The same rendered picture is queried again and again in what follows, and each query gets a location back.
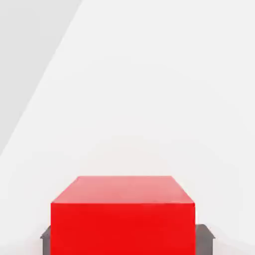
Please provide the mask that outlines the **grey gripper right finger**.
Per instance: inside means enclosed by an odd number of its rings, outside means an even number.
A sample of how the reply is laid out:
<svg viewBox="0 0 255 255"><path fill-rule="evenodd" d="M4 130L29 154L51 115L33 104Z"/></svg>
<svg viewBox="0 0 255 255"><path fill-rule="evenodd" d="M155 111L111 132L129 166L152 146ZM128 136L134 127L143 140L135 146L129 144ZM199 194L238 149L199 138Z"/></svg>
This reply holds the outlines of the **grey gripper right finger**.
<svg viewBox="0 0 255 255"><path fill-rule="evenodd" d="M204 224L196 224L196 255L213 255L213 240L215 236Z"/></svg>

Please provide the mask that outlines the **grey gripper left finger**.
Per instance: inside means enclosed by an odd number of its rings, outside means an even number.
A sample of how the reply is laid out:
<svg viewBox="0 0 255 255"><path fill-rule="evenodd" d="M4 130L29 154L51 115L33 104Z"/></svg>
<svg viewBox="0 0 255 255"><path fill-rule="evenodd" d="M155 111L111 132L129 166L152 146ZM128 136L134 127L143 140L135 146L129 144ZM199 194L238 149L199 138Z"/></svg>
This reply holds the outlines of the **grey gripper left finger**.
<svg viewBox="0 0 255 255"><path fill-rule="evenodd" d="M51 226L40 236L42 239L42 255L50 255Z"/></svg>

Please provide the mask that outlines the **small red cube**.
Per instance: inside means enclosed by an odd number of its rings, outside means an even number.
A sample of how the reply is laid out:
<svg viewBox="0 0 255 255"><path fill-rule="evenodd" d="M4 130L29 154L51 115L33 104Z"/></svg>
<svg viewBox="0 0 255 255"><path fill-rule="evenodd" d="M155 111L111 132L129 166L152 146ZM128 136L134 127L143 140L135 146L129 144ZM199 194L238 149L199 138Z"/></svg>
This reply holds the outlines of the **small red cube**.
<svg viewBox="0 0 255 255"><path fill-rule="evenodd" d="M51 255L195 255L195 203L170 176L80 176L51 203Z"/></svg>

